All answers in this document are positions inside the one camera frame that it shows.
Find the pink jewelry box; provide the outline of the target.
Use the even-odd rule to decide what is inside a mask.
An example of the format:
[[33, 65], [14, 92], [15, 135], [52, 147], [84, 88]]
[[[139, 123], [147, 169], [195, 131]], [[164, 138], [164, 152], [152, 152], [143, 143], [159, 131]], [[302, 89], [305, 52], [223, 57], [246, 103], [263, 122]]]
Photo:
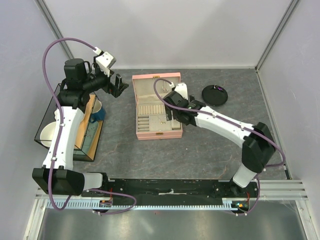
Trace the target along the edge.
[[167, 121], [165, 105], [154, 91], [156, 79], [163, 78], [174, 84], [181, 82], [179, 72], [152, 73], [132, 76], [136, 105], [136, 136], [138, 140], [179, 139], [183, 135], [182, 124]]

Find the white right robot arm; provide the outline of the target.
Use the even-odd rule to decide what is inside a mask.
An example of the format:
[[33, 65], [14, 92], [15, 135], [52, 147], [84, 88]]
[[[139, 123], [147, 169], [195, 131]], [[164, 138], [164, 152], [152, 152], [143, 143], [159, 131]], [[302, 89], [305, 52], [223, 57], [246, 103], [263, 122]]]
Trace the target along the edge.
[[242, 149], [241, 165], [229, 184], [235, 197], [247, 191], [250, 181], [264, 171], [275, 152], [264, 123], [237, 121], [195, 100], [179, 72], [133, 75], [132, 85], [138, 140], [178, 139], [183, 135], [183, 125], [192, 125], [223, 136]]

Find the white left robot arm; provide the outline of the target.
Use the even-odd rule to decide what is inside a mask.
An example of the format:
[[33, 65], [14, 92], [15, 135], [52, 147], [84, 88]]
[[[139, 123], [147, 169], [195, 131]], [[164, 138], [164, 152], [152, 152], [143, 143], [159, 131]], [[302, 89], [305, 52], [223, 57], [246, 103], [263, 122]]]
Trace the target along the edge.
[[78, 129], [90, 94], [102, 89], [116, 98], [127, 88], [119, 74], [115, 76], [115, 84], [111, 83], [114, 63], [115, 60], [106, 54], [95, 57], [95, 70], [91, 73], [86, 69], [89, 62], [81, 58], [65, 62], [65, 79], [54, 96], [58, 101], [58, 116], [51, 145], [42, 167], [32, 171], [32, 178], [46, 194], [79, 196], [90, 189], [99, 197], [109, 193], [110, 185], [104, 181], [103, 173], [73, 171], [73, 158]]

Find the blue mug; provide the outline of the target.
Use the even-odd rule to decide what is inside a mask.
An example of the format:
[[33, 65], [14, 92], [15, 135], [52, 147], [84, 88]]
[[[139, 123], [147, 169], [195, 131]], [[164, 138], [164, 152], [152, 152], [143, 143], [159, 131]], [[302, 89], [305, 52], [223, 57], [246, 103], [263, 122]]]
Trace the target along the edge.
[[106, 116], [106, 111], [100, 100], [96, 100], [89, 118], [90, 123], [104, 121]]

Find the black round plate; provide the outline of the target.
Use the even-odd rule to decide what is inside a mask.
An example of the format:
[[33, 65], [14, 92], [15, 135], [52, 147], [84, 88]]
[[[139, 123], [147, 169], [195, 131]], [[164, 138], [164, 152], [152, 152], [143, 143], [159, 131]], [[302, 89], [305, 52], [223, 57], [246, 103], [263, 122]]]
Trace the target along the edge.
[[202, 90], [201, 97], [203, 101], [210, 106], [224, 105], [229, 97], [227, 91], [223, 87], [223, 91], [219, 91], [214, 89], [213, 86], [208, 85]]

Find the hair clips on plate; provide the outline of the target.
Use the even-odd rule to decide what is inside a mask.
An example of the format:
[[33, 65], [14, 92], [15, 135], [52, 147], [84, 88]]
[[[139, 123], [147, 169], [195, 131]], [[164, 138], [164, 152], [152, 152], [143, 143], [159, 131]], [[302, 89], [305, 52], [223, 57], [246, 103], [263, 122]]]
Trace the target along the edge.
[[215, 90], [220, 91], [220, 92], [223, 92], [223, 91], [224, 91], [224, 89], [223, 89], [222, 87], [218, 86], [218, 85], [214, 85], [213, 88], [214, 88]]

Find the wooden board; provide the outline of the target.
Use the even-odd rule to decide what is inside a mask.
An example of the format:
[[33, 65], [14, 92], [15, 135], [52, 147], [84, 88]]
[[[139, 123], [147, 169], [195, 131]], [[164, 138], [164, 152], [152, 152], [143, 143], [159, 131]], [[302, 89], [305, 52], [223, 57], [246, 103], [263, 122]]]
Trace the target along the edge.
[[95, 93], [90, 94], [90, 99], [86, 105], [84, 116], [79, 124], [75, 146], [73, 151], [73, 160], [79, 162], [93, 162], [96, 156], [98, 142], [103, 126], [103, 121], [91, 123], [91, 114], [98, 97]]

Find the white round bowl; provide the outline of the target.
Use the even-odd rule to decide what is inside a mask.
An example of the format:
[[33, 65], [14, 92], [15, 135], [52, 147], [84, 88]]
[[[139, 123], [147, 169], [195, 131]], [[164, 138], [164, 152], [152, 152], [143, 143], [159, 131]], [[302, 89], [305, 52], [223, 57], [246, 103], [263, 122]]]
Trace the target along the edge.
[[40, 142], [43, 146], [49, 148], [52, 143], [53, 135], [56, 128], [56, 122], [47, 124], [40, 133]]

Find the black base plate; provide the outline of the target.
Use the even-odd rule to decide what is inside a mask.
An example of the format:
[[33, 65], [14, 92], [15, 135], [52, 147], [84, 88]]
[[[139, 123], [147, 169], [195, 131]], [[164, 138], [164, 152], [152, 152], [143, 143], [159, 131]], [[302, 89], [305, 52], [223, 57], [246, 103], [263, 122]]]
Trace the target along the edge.
[[217, 179], [114, 178], [105, 181], [101, 189], [112, 192], [113, 201], [122, 205], [131, 205], [133, 200], [114, 193], [131, 195], [138, 205], [217, 205], [223, 198], [252, 199], [258, 196], [256, 182], [240, 188], [230, 180]]

